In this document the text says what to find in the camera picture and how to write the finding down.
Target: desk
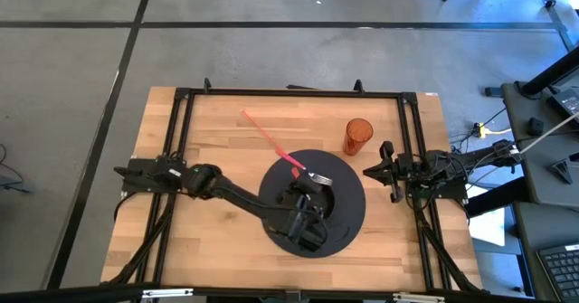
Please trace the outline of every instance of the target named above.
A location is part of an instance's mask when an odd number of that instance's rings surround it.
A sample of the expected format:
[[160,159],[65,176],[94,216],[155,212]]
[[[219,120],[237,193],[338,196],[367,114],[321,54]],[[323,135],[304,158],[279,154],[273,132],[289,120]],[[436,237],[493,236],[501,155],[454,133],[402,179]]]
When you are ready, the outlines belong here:
[[529,203],[513,204],[518,234],[535,296],[537,299],[557,301],[536,253],[557,245],[579,242],[579,213],[572,210]]
[[[154,158],[162,152],[174,93],[174,88],[151,89],[135,156]],[[426,146],[449,150],[438,96],[419,94],[418,100],[422,124],[426,126]],[[377,149],[384,140],[392,140],[395,150],[403,150],[395,100],[195,96],[185,151],[187,164],[218,165],[224,175],[256,194],[261,178],[278,157],[269,142],[242,116],[240,109],[246,109],[289,152],[322,149],[348,162],[365,188],[366,212],[362,230],[338,254],[305,259],[278,248],[263,231],[259,219],[232,204],[217,199],[201,201],[178,196],[163,285],[425,290],[412,211],[404,203],[391,204],[389,188],[362,176],[364,168],[380,162]],[[341,147],[346,123],[351,118],[370,121],[374,137],[356,156],[345,156]],[[416,147],[413,126],[410,130]],[[116,276],[142,242],[150,203],[151,194],[137,194],[120,208],[102,280]],[[480,287],[464,212],[453,201],[438,200],[437,203],[447,250],[470,281]],[[151,279],[156,249],[151,252],[146,279]],[[432,250],[431,260],[432,273],[440,284],[436,255]]]
[[[515,140],[530,137],[525,130],[530,118],[543,120],[545,131],[563,120],[551,107],[547,106],[546,99],[550,97],[548,90],[543,91],[541,99],[532,100],[521,96],[513,84],[505,84],[503,94]],[[571,130],[566,125],[556,132]],[[528,146],[532,141],[521,141],[519,148]],[[577,152],[579,152],[579,137],[571,134],[547,137],[525,153],[522,166],[532,202],[579,207],[579,168],[570,168],[571,176],[576,180],[572,185],[560,181],[546,170],[547,166]]]
[[[534,140],[526,132],[526,124],[530,118],[541,119],[544,131],[563,120],[546,104],[546,99],[550,97],[547,90],[543,91],[540,99],[535,100],[523,97],[515,84],[503,84],[502,92],[510,126],[519,149],[525,148]],[[571,130],[565,125],[556,132]],[[546,137],[523,155],[521,165],[525,176],[470,199],[466,205],[469,215],[478,216],[515,201],[579,207],[579,168],[569,169],[571,177],[575,180],[571,185],[560,181],[546,169],[547,166],[577,152],[579,152],[577,134]]]

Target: red stick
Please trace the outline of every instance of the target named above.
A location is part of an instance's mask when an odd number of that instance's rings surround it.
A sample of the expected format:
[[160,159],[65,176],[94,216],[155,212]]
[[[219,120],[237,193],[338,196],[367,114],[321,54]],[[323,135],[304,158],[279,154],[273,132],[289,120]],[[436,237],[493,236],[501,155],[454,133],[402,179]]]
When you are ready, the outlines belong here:
[[245,109],[242,109],[242,114],[253,124],[254,127],[256,127],[263,134],[264,137],[266,137],[271,142],[272,145],[275,146],[275,153],[276,154],[278,154],[281,158],[287,160],[288,162],[292,163],[294,166],[299,167],[303,170],[306,169],[306,167],[304,165],[302,165],[295,158],[293,158],[292,156],[288,155],[288,153],[283,151],[283,149],[281,149],[281,147],[275,142],[275,140],[273,140],[273,138],[270,137],[270,135],[268,135],[265,132],[265,130],[263,130],[260,126],[258,126],[257,123],[255,123],[255,121],[252,119],[252,117],[250,117],[247,114],[247,112],[245,112]]

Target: keyboard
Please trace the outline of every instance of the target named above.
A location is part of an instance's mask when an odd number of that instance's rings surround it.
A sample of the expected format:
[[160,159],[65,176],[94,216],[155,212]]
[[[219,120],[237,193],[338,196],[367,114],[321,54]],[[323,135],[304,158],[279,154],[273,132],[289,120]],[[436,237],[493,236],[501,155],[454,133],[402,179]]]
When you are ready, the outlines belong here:
[[559,300],[579,303],[579,243],[541,250],[537,254]]

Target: white cable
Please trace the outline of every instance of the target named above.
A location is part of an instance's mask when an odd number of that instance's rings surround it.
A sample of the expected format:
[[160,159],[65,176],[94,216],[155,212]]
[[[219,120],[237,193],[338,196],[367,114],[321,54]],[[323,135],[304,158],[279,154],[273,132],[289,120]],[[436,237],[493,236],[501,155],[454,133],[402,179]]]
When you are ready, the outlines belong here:
[[[566,118],[565,120],[563,120],[561,123],[559,123],[558,125],[554,126],[553,128],[551,128],[549,131],[547,131],[545,134],[543,134],[543,136],[538,137],[537,139],[535,139],[535,141],[533,141],[529,146],[523,148],[520,151],[520,155],[525,154],[525,152],[527,152],[529,149],[531,149],[531,147],[533,147],[534,145],[538,144],[539,141],[545,139],[545,137],[549,136],[550,134],[552,134],[553,132],[555,132],[557,129],[559,129],[560,127],[564,126],[567,122],[571,121],[572,119],[579,117],[579,112],[573,114],[571,117]],[[490,171],[488,171],[487,173],[485,173],[483,176],[479,177],[477,179],[477,181],[473,182],[472,185],[467,189],[467,191],[469,191],[471,189],[471,187],[473,187],[475,184],[477,184],[480,180],[482,180],[483,178],[487,177],[487,175],[495,172],[496,170],[498,170],[498,166],[491,169]]]
[[537,139],[535,139],[535,141],[533,141],[531,143],[531,145],[523,148],[523,150],[521,150],[521,155],[525,154],[525,152],[527,152],[529,149],[531,149],[531,147],[533,147],[534,145],[538,144],[539,141],[545,139],[545,137],[549,136],[550,134],[552,134],[555,130],[559,129],[560,127],[564,126],[567,122],[571,121],[572,119],[579,117],[579,112],[573,114],[571,117],[566,118],[565,120],[563,120],[561,123],[559,123],[558,125],[554,126],[552,129],[550,129],[549,131],[547,131],[545,134],[543,134],[543,136],[538,137]]

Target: yellow cable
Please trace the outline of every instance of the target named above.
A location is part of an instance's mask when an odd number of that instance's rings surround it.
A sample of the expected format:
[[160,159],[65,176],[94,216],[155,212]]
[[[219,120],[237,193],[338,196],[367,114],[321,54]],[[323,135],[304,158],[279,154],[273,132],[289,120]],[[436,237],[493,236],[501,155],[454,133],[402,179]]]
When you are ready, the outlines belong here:
[[490,129],[488,129],[486,127],[481,127],[481,128],[479,128],[479,134],[477,136],[479,136],[479,138],[483,139],[487,135],[502,135],[502,134],[506,134],[510,130],[511,129],[508,128],[508,129],[504,129],[504,130],[500,130],[500,131],[491,131]]

